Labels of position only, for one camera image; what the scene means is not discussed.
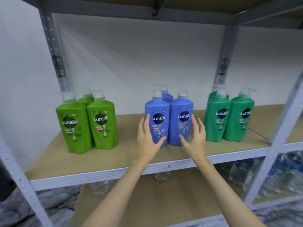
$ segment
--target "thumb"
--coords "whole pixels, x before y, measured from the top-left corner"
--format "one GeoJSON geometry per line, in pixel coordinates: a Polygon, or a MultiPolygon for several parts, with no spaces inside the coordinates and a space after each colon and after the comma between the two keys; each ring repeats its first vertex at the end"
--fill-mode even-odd
{"type": "Polygon", "coordinates": [[[179,135],[181,143],[184,147],[186,147],[188,145],[188,142],[185,140],[185,138],[182,135],[179,135]]]}
{"type": "Polygon", "coordinates": [[[164,141],[165,141],[165,139],[166,139],[166,137],[164,136],[164,137],[162,137],[158,142],[157,142],[157,148],[161,148],[161,146],[162,146],[162,144],[164,143],[164,141]]]}

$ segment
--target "hand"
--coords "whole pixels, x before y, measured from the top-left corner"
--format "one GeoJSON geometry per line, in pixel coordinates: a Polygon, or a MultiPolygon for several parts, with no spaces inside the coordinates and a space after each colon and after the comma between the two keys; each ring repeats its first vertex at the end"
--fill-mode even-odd
{"type": "Polygon", "coordinates": [[[198,119],[200,129],[198,123],[196,122],[195,116],[193,114],[191,115],[191,120],[194,127],[194,138],[192,142],[188,143],[182,135],[179,135],[179,137],[189,156],[193,159],[193,161],[197,162],[198,160],[207,159],[206,150],[205,150],[206,131],[205,131],[205,126],[202,123],[201,119],[198,119]]]}
{"type": "Polygon", "coordinates": [[[152,140],[152,134],[149,129],[149,118],[150,115],[146,116],[144,121],[144,117],[141,119],[138,127],[138,144],[139,144],[139,155],[138,160],[144,161],[148,164],[156,153],[159,151],[166,137],[162,137],[158,143],[154,143],[152,140]]]}

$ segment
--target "clear plastic cap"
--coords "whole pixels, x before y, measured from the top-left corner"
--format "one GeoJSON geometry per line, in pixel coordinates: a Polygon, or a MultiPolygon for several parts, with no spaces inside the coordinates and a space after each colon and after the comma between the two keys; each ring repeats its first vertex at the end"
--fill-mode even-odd
{"type": "Polygon", "coordinates": [[[153,95],[152,95],[152,99],[154,101],[161,101],[163,100],[163,96],[162,96],[162,90],[160,89],[155,89],[152,91],[153,95]]]}
{"type": "Polygon", "coordinates": [[[255,89],[253,88],[250,88],[250,87],[244,87],[241,89],[240,93],[239,93],[239,97],[242,97],[242,98],[249,98],[250,97],[250,92],[251,91],[256,91],[255,89]]]}
{"type": "Polygon", "coordinates": [[[76,102],[76,93],[74,91],[62,93],[63,103],[70,104],[76,102]]]}
{"type": "Polygon", "coordinates": [[[94,91],[94,101],[100,102],[100,101],[104,101],[104,100],[105,100],[105,96],[104,96],[103,90],[95,90],[94,91]]]}
{"type": "Polygon", "coordinates": [[[178,99],[187,99],[187,89],[182,88],[178,93],[178,99]]]}
{"type": "Polygon", "coordinates": [[[88,97],[93,97],[93,91],[89,87],[83,88],[83,97],[88,98],[88,97]]]}
{"type": "Polygon", "coordinates": [[[155,84],[155,89],[161,90],[163,94],[168,93],[167,84],[155,84]]]}
{"type": "Polygon", "coordinates": [[[226,98],[227,95],[226,88],[217,88],[216,91],[217,91],[216,94],[217,98],[226,98]]]}
{"type": "Polygon", "coordinates": [[[214,90],[212,92],[215,92],[218,88],[226,88],[225,84],[214,84],[214,90]]]}

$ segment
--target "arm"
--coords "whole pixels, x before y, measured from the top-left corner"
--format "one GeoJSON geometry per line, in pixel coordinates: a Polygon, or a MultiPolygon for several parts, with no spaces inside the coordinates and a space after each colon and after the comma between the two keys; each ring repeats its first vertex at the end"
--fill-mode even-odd
{"type": "Polygon", "coordinates": [[[157,144],[153,143],[149,130],[149,117],[150,115],[148,114],[145,122],[144,118],[142,118],[139,124],[138,157],[133,161],[115,187],[84,222],[83,227],[113,227],[119,225],[140,176],[166,139],[166,137],[162,137],[157,144]]]}
{"type": "Polygon", "coordinates": [[[210,187],[214,190],[220,209],[228,225],[231,227],[266,227],[230,188],[214,168],[214,165],[207,159],[205,151],[205,127],[201,120],[198,119],[200,124],[199,130],[199,125],[194,115],[191,118],[194,127],[193,141],[188,143],[180,135],[181,142],[210,187]]]}

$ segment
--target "blue shampoo bottle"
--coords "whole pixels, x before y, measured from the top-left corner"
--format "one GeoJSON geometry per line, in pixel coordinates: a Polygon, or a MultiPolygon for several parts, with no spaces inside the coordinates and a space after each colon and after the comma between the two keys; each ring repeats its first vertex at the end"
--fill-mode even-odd
{"type": "Polygon", "coordinates": [[[152,140],[157,143],[162,137],[169,133],[169,103],[163,100],[162,91],[154,90],[152,100],[145,104],[145,117],[150,114],[149,128],[152,140]]]}
{"type": "Polygon", "coordinates": [[[187,89],[181,89],[178,98],[170,103],[169,139],[173,146],[182,146],[179,135],[188,141],[194,103],[187,99],[187,89]]]}
{"type": "Polygon", "coordinates": [[[167,84],[155,84],[155,89],[162,90],[162,96],[165,102],[170,103],[173,101],[174,97],[171,94],[169,94],[169,91],[167,89],[167,84]]]}

